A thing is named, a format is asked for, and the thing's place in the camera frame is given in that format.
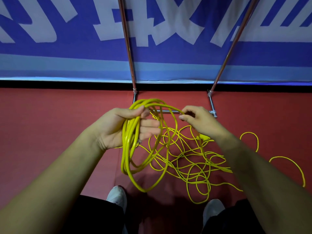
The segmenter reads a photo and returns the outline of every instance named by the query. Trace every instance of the shoe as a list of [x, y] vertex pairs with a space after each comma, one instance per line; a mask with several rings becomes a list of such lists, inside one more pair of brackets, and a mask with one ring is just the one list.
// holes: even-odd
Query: shoe
[[217, 216], [219, 213], [221, 213], [223, 210], [225, 210], [224, 205], [222, 202], [218, 199], [212, 199], [208, 202], [204, 209], [204, 213], [202, 215], [203, 217], [203, 226], [206, 225], [206, 222], [209, 220], [212, 216]]
[[[106, 201], [117, 204], [118, 206], [122, 207], [124, 213], [126, 213], [127, 208], [127, 196], [126, 192], [120, 186], [115, 186], [109, 192]], [[124, 225], [122, 234], [128, 234], [126, 225]]]

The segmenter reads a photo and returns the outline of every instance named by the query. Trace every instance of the metal frame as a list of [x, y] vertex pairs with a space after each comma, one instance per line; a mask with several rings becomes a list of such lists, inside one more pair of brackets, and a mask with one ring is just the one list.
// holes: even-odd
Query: metal frame
[[[227, 62], [232, 54], [232, 51], [236, 45], [236, 43], [238, 42], [248, 20], [250, 19], [250, 16], [252, 15], [257, 3], [258, 3], [259, 0], [251, 0], [251, 3], [247, 9], [247, 12], [244, 16], [244, 19], [235, 35], [235, 38], [233, 40], [233, 43], [228, 51], [228, 54], [223, 62], [223, 64], [221, 65], [221, 68], [216, 76], [216, 79], [213, 83], [213, 86], [211, 87], [210, 90], [207, 90], [208, 92], [208, 98], [209, 98], [209, 102], [210, 102], [210, 105], [211, 105], [211, 111], [209, 111], [211, 114], [213, 114], [213, 116], [215, 118], [217, 118], [217, 114], [216, 114], [216, 110], [215, 110], [215, 107], [213, 105], [213, 99], [212, 99], [212, 93], [216, 87], [216, 84], [218, 83], [223, 71], [224, 71], [224, 68], [225, 66], [227, 65]], [[125, 12], [124, 12], [124, 4], [123, 4], [123, 0], [118, 0], [118, 4], [119, 4], [119, 10], [120, 10], [120, 15], [121, 15], [121, 22], [122, 22], [122, 27], [123, 27], [123, 32], [124, 32], [124, 40], [125, 40], [125, 43], [126, 43], [126, 47], [127, 47], [127, 54], [128, 54], [128, 60], [129, 60], [129, 67], [130, 67], [130, 73], [131, 73], [131, 80], [132, 80], [132, 86], [133, 86], [133, 103], [136, 101], [137, 99], [137, 96], [138, 96], [138, 90], [136, 89], [136, 84], [135, 84], [135, 71], [134, 71], [134, 68], [133, 68], [133, 61], [132, 61], [132, 56], [131, 56], [131, 48], [130, 48], [130, 43], [129, 43], [129, 35], [128, 35], [128, 28], [127, 28], [127, 22], [126, 22], [126, 15], [125, 15]], [[170, 113], [169, 110], [162, 110], [163, 113]], [[179, 114], [178, 111], [176, 110], [172, 110], [173, 113], [175, 114]]]
[[213, 91], [214, 91], [214, 89], [216, 87], [216, 84], [218, 83], [218, 81], [219, 81], [219, 79], [220, 79], [220, 77], [221, 77], [221, 75], [222, 75], [222, 73], [224, 71], [225, 66], [227, 65], [227, 62], [228, 62], [228, 60], [229, 60], [229, 58], [230, 58], [230, 56], [232, 54], [232, 51], [233, 51], [236, 43], [238, 42], [238, 40], [239, 40], [239, 38], [240, 38], [244, 28], [246, 27], [246, 24], [247, 24], [248, 20], [250, 19], [253, 11], [255, 10], [255, 7], [257, 6], [258, 1], [259, 0], [251, 0], [251, 3], [250, 3], [250, 5], [249, 5], [249, 7], [248, 7], [248, 9], [246, 11], [246, 14], [244, 16], [244, 19], [243, 19], [240, 27], [238, 28], [238, 31], [237, 31], [237, 33], [235, 35], [233, 43], [232, 43], [232, 45], [231, 45], [231, 47], [230, 47], [230, 49], [228, 51], [228, 54], [227, 54], [226, 58], [224, 59], [223, 64], [221, 65], [221, 68], [220, 68], [220, 70], [219, 70], [219, 72], [218, 72], [218, 74], [216, 76], [215, 81], [213, 82], [213, 86], [211, 87], [210, 90], [207, 90], [208, 91], [208, 98], [209, 98], [211, 109], [212, 109], [212, 111], [210, 111], [210, 113], [212, 113], [215, 118], [217, 118], [217, 114], [216, 114], [215, 107], [213, 105], [213, 99], [212, 99], [211, 95], [212, 95], [212, 93], [213, 93]]

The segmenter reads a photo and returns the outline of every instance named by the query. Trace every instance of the person's right hand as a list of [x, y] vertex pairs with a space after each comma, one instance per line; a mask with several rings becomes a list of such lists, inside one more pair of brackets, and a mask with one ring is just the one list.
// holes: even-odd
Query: person's right hand
[[222, 139], [231, 134], [203, 107], [186, 106], [182, 111], [185, 113], [179, 116], [182, 121], [188, 122], [199, 133], [213, 140]]

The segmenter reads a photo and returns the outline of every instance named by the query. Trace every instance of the red floor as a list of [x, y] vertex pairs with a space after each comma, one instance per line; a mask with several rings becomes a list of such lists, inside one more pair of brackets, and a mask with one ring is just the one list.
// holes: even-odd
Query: red floor
[[[312, 192], [312, 94], [216, 92], [218, 120], [236, 136], [254, 132], [260, 141], [259, 153], [269, 159], [276, 155], [293, 159], [306, 176]], [[205, 92], [140, 92], [139, 98], [160, 98], [182, 109], [185, 105], [210, 107]], [[113, 107], [129, 107], [131, 91], [0, 89], [0, 208], [28, 185], [57, 158], [79, 133]], [[170, 115], [166, 121], [173, 125]], [[179, 127], [186, 125], [179, 122]], [[243, 140], [256, 148], [256, 140]], [[215, 145], [209, 150], [217, 152]], [[137, 150], [135, 157], [146, 156]], [[204, 205], [190, 202], [186, 185], [166, 175], [149, 193], [139, 192], [120, 171], [121, 149], [107, 151], [82, 194], [106, 199], [114, 185], [128, 192], [127, 227], [132, 233], [200, 233]], [[273, 164], [302, 183], [299, 170], [283, 159]], [[148, 187], [159, 172], [147, 167], [136, 179]], [[216, 173], [211, 181], [237, 184], [232, 174]], [[194, 200], [203, 197], [190, 188]], [[228, 207], [244, 194], [223, 185], [212, 187], [210, 198], [219, 198]]]

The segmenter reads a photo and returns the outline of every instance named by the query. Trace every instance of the yellow cable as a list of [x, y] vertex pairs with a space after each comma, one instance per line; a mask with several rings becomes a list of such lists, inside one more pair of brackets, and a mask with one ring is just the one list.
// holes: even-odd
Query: yellow cable
[[[138, 188], [142, 192], [150, 191], [160, 182], [160, 180], [163, 178], [163, 176], [167, 172], [170, 175], [185, 181], [189, 198], [194, 204], [201, 204], [201, 203], [206, 202], [209, 199], [211, 186], [220, 186], [223, 184], [228, 184], [234, 187], [235, 189], [242, 191], [241, 189], [237, 188], [235, 185], [231, 183], [227, 183], [227, 182], [223, 182], [220, 184], [210, 183], [209, 177], [210, 177], [211, 172], [221, 170], [227, 173], [232, 173], [232, 170], [230, 169], [230, 167], [222, 166], [222, 164], [226, 162], [223, 155], [217, 154], [212, 151], [207, 151], [207, 152], [204, 151], [204, 147], [209, 142], [213, 142], [214, 140], [210, 139], [208, 136], [203, 136], [201, 134], [199, 134], [198, 136], [195, 136], [193, 134], [192, 127], [190, 125], [184, 126], [180, 130], [178, 130], [177, 119], [174, 116], [172, 110], [177, 110], [180, 113], [184, 114], [181, 110], [175, 107], [169, 106], [164, 101], [160, 99], [156, 99], [156, 98], [138, 100], [134, 104], [131, 105], [130, 109], [136, 109], [142, 105], [144, 105], [146, 108], [149, 108], [150, 113], [153, 115], [153, 118], [160, 122], [161, 133], [158, 136], [155, 136], [156, 142], [153, 147], [151, 147], [150, 145], [151, 138], [149, 138], [149, 141], [148, 141], [149, 147], [145, 148], [142, 145], [138, 144], [140, 117], [137, 117], [134, 119], [126, 119], [123, 124], [123, 129], [122, 129], [123, 153], [122, 153], [122, 161], [121, 161], [121, 170], [124, 174], [130, 177], [130, 180], [133, 182], [136, 188]], [[155, 107], [160, 107], [160, 114], [157, 112]], [[163, 108], [169, 109], [172, 117], [174, 118], [175, 128], [170, 128], [167, 126], [166, 122], [163, 119], [163, 114], [162, 114]], [[192, 135], [191, 138], [186, 137], [181, 133], [181, 131], [185, 130], [186, 128], [189, 128], [190, 133]], [[240, 139], [242, 138], [243, 135], [247, 133], [251, 133], [256, 137], [257, 139], [256, 152], [257, 152], [259, 149], [259, 138], [257, 137], [255, 133], [245, 132], [240, 136]], [[187, 144], [185, 139], [194, 140], [196, 142], [197, 148], [192, 149]], [[170, 152], [169, 146], [173, 144], [175, 144], [180, 150], [179, 155], [174, 155]], [[140, 165], [136, 165], [132, 160], [133, 153], [137, 146], [142, 147], [149, 153], [147, 158]], [[163, 157], [162, 155], [159, 154], [164, 148], [166, 148], [166, 157]], [[203, 157], [203, 160], [200, 163], [195, 163], [189, 159], [190, 156], [201, 156]], [[222, 159], [222, 161], [219, 163], [214, 163], [212, 160], [215, 159], [216, 157], [218, 157], [219, 159]], [[184, 158], [185, 160], [187, 160], [189, 162], [189, 165], [180, 167], [179, 159], [181, 158]], [[286, 158], [292, 161], [299, 168], [302, 174], [303, 187], [305, 187], [305, 178], [304, 178], [304, 174], [301, 168], [293, 160], [287, 157], [282, 157], [282, 158]], [[153, 167], [153, 165], [151, 164], [153, 160], [159, 165], [160, 169]], [[133, 174], [142, 171], [147, 165], [150, 165], [156, 171], [162, 171], [162, 174], [159, 177], [159, 179], [154, 183], [154, 185], [152, 185], [151, 187], [147, 189], [144, 189], [140, 185], [138, 185], [138, 183], [135, 181]], [[169, 172], [167, 170], [168, 167], [174, 169], [175, 173], [173, 174]], [[200, 172], [192, 173], [192, 169], [194, 167], [197, 167], [200, 170]], [[206, 199], [201, 202], [193, 201], [189, 193], [189, 189], [188, 189], [189, 184], [195, 184], [197, 191], [203, 196], [206, 196]], [[208, 191], [206, 193], [201, 192], [198, 187], [199, 184], [206, 184]]]

